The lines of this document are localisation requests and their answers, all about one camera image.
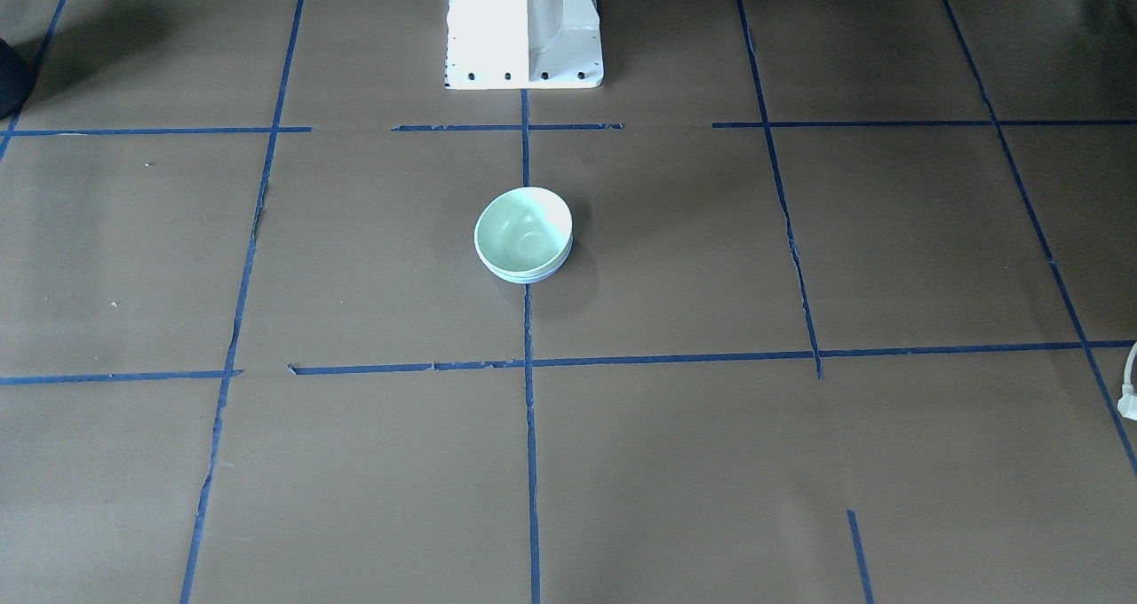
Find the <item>white power plug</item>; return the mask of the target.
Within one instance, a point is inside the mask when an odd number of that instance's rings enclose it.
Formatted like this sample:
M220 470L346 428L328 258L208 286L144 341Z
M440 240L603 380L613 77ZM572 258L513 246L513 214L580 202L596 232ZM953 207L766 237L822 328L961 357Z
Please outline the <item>white power plug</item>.
M1124 358L1122 369L1122 383L1120 386L1119 398L1117 398L1117 413L1120 417L1130 419L1136 422L1136 386L1134 386L1134 363L1136 362L1137 344L1132 344Z

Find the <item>green bowl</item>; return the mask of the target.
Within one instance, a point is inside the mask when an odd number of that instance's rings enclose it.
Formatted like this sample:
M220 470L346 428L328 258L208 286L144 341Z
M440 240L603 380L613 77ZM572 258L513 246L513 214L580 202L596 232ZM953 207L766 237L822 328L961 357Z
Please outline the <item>green bowl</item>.
M473 230L479 260L514 272L548 265L561 253L571 253L573 241L568 204L543 187L512 188L497 196L481 212Z

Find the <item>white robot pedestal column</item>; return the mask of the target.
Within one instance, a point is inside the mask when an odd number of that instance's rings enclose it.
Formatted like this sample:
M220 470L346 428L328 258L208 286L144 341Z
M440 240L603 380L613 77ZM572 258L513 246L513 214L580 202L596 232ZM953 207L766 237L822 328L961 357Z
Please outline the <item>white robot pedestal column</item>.
M590 90L605 78L598 0L448 0L454 91Z

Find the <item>blue bowl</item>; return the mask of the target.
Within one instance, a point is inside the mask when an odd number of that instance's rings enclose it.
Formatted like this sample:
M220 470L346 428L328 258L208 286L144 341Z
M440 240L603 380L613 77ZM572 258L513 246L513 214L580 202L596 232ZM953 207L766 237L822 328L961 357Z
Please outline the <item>blue bowl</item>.
M561 253L561 256L558 256L555 260L551 260L551 263L549 263L548 265L545 265L543 267L540 268L532 268L532 271L528 272L507 271L507 268L495 266L493 264L490 263L490 260L482 260L482 263L485 266L485 268L488 268L488 271L493 274L493 276L505 282L529 286L547 280L551 278L553 274L556 274L558 271L561 271L561 267L564 265L565 260L568 260L568 255L571 255L571 253L568 251Z

